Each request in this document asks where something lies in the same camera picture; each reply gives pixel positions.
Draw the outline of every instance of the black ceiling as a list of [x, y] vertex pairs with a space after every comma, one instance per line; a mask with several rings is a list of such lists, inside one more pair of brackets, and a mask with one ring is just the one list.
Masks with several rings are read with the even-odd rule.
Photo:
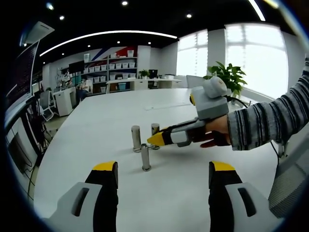
[[[220, 29], [224, 24], [236, 22], [260, 22], [260, 19], [248, 0], [127, 0], [128, 6], [122, 6], [121, 0], [32, 0], [27, 1], [21, 25], [29, 21], [42, 21], [53, 27], [55, 31], [42, 39], [38, 54], [69, 39], [109, 30], [146, 30], [182, 37], [201, 29]], [[54, 10], [46, 8], [50, 2]], [[263, 1], [256, 1], [260, 6], [266, 22], [281, 26], [283, 31], [292, 33], [277, 10]], [[192, 18], [185, 15], [190, 12]], [[36, 68], [43, 62], [53, 62], [65, 53], [69, 56], [90, 49], [147, 45], [151, 41], [153, 47], [164, 47], [177, 40], [144, 34], [109, 34], [84, 38], [65, 44], [36, 59]]]

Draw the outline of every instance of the striped sweater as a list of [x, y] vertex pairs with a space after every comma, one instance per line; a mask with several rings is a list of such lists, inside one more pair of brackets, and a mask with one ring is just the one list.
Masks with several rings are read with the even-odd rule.
[[309, 55], [302, 77], [280, 98], [228, 114], [233, 150], [250, 150], [271, 140], [286, 143], [309, 121]]

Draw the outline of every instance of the window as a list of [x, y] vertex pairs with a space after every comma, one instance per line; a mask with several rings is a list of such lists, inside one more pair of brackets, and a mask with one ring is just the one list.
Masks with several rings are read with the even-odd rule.
[[225, 63], [242, 67], [245, 87], [274, 99], [286, 93], [288, 62], [280, 29], [266, 24], [225, 28]]
[[207, 72], [208, 34], [206, 30], [179, 39], [177, 75], [205, 76]]

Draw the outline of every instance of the human hand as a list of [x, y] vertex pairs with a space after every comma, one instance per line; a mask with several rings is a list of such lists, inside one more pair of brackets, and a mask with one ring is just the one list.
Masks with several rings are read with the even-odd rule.
[[208, 141], [200, 145], [202, 148], [231, 145], [228, 131], [227, 115], [206, 124], [206, 134], [193, 142]]

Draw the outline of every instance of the metal cylinder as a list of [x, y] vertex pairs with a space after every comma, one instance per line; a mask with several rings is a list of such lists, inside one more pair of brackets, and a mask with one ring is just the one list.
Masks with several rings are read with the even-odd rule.
[[149, 171], [151, 169], [150, 162], [149, 162], [149, 150], [147, 144], [141, 145], [141, 161], [143, 163], [143, 166], [141, 167], [145, 172]]
[[[159, 125], [159, 123], [152, 123], [152, 124], [151, 124], [151, 135], [157, 134], [159, 131], [160, 131], [160, 125]], [[150, 148], [151, 148], [152, 150], [158, 150], [158, 149], [160, 149], [160, 147], [157, 146], [157, 145], [151, 145]]]
[[132, 140], [133, 140], [133, 151], [140, 152], [140, 127], [139, 126], [132, 126]]

